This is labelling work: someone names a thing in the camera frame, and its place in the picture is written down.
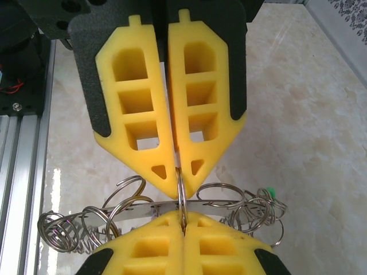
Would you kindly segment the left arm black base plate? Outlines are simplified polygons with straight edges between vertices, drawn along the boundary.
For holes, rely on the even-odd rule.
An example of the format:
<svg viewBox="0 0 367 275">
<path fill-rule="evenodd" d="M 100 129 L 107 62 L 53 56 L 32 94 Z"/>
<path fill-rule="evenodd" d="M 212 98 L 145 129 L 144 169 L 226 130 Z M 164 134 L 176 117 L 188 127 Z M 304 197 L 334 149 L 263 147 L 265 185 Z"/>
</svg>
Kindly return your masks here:
<svg viewBox="0 0 367 275">
<path fill-rule="evenodd" d="M 45 84 L 26 83 L 8 92 L 0 90 L 0 116 L 41 115 L 45 104 Z"/>
</svg>

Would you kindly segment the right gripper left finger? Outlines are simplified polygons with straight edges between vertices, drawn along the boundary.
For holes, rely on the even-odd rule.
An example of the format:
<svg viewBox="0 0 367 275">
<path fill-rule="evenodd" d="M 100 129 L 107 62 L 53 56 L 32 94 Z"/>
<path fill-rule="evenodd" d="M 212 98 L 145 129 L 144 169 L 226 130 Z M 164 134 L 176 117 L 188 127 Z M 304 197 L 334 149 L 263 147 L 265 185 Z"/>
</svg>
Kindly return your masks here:
<svg viewBox="0 0 367 275">
<path fill-rule="evenodd" d="M 76 275 L 184 275 L 183 240 L 175 211 L 106 242 Z"/>
</svg>

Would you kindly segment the wide aluminium extrusion rail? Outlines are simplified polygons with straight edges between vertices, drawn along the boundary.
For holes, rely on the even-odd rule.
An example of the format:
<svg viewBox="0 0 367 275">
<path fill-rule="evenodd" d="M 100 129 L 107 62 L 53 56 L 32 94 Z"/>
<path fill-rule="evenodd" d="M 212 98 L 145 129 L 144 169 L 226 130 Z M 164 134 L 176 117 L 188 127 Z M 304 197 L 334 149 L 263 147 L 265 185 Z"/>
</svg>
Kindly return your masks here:
<svg viewBox="0 0 367 275">
<path fill-rule="evenodd" d="M 56 41 L 42 115 L 4 117 L 0 132 L 0 275 L 36 275 Z"/>
</svg>

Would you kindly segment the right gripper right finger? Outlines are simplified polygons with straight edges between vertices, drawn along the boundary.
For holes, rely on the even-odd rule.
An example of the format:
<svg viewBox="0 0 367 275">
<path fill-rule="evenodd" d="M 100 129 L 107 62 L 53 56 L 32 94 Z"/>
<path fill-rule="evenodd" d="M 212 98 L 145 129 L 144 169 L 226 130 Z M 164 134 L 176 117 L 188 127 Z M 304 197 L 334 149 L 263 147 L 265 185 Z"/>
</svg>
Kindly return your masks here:
<svg viewBox="0 0 367 275">
<path fill-rule="evenodd" d="M 288 275 L 272 248 L 205 215 L 190 212 L 183 275 Z"/>
</svg>

